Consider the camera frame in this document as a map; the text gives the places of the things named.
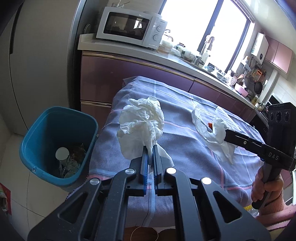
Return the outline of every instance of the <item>trash bin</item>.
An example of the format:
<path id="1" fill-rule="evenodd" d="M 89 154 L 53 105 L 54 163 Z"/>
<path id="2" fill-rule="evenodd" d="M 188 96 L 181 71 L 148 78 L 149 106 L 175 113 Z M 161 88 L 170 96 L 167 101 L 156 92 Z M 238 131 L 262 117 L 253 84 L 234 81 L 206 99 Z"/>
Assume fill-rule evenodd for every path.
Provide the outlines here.
<path id="1" fill-rule="evenodd" d="M 88 173 L 97 131 L 97 121 L 88 114 L 65 107 L 49 108 L 38 117 L 24 137 L 20 146 L 20 158 L 37 177 L 61 188 L 75 188 L 83 183 Z M 57 177 L 57 149 L 77 143 L 83 143 L 86 151 L 81 167 L 69 178 Z M 85 177 L 78 183 L 82 174 Z"/>

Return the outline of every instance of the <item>window frame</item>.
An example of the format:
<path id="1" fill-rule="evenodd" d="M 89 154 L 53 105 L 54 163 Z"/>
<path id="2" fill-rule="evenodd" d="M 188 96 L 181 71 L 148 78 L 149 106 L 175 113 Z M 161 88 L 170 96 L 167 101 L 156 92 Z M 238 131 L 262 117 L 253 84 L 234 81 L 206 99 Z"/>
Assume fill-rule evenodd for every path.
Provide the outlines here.
<path id="1" fill-rule="evenodd" d="M 244 30 L 243 30 L 242 35 L 241 35 L 241 38 L 240 38 L 240 40 L 239 40 L 239 42 L 238 42 L 238 44 L 237 44 L 237 47 L 236 47 L 236 49 L 235 49 L 235 51 L 234 51 L 234 53 L 233 53 L 233 56 L 232 56 L 232 58 L 231 58 L 231 60 L 230 60 L 230 62 L 229 62 L 229 64 L 228 64 L 228 66 L 226 67 L 226 69 L 225 69 L 225 71 L 224 71 L 225 73 L 227 73 L 227 72 L 228 72 L 229 70 L 231 70 L 231 68 L 233 67 L 233 64 L 234 64 L 234 62 L 235 62 L 235 60 L 236 60 L 236 58 L 237 58 L 237 56 L 238 56 L 238 54 L 239 54 L 239 52 L 240 52 L 240 50 L 241 50 L 241 48 L 242 48 L 242 45 L 243 45 L 243 43 L 244 43 L 244 40 L 245 40 L 246 35 L 247 35 L 247 33 L 248 33 L 248 29 L 249 29 L 250 24 L 251 24 L 250 17 L 248 17 L 248 16 L 245 14 L 245 12 L 244 12 L 244 11 L 241 9 L 241 7 L 236 3 L 236 1 L 235 1 L 235 0 L 230 0 L 230 1 L 232 1 L 232 2 L 236 5 L 236 7 L 241 11 L 241 13 L 245 16 L 245 18 L 246 18 L 246 24 L 245 24 L 245 26 L 244 26 Z M 158 12 L 158 14 L 161 15 L 161 13 L 162 13 L 162 11 L 163 11 L 163 8 L 164 8 L 164 6 L 165 6 L 165 4 L 166 4 L 166 2 L 167 2 L 167 0 L 164 0 L 164 1 L 163 1 L 162 5 L 161 5 L 161 7 L 160 7 L 160 10 L 159 10 L 159 12 Z M 218 15 L 219 15 L 219 12 L 220 12 L 220 10 L 221 10 L 221 7 L 222 7 L 223 2 L 224 2 L 224 0 L 218 0 L 217 5 L 216 5 L 216 7 L 215 7 L 215 9 L 214 9 L 214 12 L 213 12 L 213 14 L 212 14 L 212 17 L 211 17 L 211 19 L 210 19 L 210 21 L 209 21 L 209 24 L 208 24 L 207 28 L 206 28 L 206 31 L 205 31 L 205 33 L 204 33 L 204 35 L 203 35 L 203 37 L 202 37 L 202 40 L 201 40 L 201 42 L 200 42 L 200 44 L 199 44 L 199 46 L 198 46 L 197 51 L 201 52 L 201 50 L 202 50 L 202 48 L 203 48 L 203 45 L 204 45 L 204 43 L 205 43 L 206 36 L 209 35 L 209 34 L 211 34 L 212 29 L 213 29 L 213 27 L 214 27 L 214 25 L 215 25 L 215 22 L 216 22 L 216 20 L 217 20 L 217 17 L 218 17 Z"/>

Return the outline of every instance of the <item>white bottle cap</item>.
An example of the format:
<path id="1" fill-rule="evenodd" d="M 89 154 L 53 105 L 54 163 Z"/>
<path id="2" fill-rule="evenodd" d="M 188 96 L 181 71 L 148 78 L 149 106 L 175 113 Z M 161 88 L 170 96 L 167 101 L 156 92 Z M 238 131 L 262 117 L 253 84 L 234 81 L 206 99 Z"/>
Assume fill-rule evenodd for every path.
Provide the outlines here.
<path id="1" fill-rule="evenodd" d="M 60 147 L 56 151 L 56 159 L 58 159 L 59 161 L 65 160 L 68 158 L 69 154 L 69 150 L 66 147 Z"/>

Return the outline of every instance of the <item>microwave knob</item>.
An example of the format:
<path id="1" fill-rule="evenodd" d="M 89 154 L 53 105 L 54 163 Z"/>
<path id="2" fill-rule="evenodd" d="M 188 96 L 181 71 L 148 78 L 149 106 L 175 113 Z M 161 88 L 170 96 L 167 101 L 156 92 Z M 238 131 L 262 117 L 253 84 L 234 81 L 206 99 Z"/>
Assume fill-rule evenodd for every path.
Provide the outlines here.
<path id="1" fill-rule="evenodd" d="M 154 41 L 158 41 L 158 40 L 159 40 L 159 35 L 158 35 L 158 34 L 154 35 L 154 36 L 153 36 L 153 40 L 154 40 Z"/>
<path id="2" fill-rule="evenodd" d="M 162 30 L 163 30 L 162 26 L 157 26 L 157 27 L 156 27 L 156 31 L 157 31 L 157 32 L 161 32 Z"/>

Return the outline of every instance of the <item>sink faucet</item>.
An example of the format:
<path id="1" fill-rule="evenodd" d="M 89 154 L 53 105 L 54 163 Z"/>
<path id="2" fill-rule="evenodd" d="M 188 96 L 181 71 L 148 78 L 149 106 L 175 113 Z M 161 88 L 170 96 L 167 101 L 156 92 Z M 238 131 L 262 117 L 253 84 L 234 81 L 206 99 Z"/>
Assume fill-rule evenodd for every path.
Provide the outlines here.
<path id="1" fill-rule="evenodd" d="M 214 40 L 215 40 L 215 37 L 214 36 L 210 36 L 210 35 L 208 35 L 205 38 L 205 44 L 204 44 L 204 46 L 202 48 L 202 51 L 200 53 L 201 56 L 204 54 L 204 52 L 205 52 L 208 44 L 209 44 L 209 46 L 208 46 L 207 50 L 212 50 L 212 46 L 213 46 Z M 201 57 L 198 57 L 197 60 L 196 60 L 196 62 L 195 62 L 195 64 L 196 65 L 199 65 L 199 64 L 204 65 L 205 63 L 202 62 Z"/>

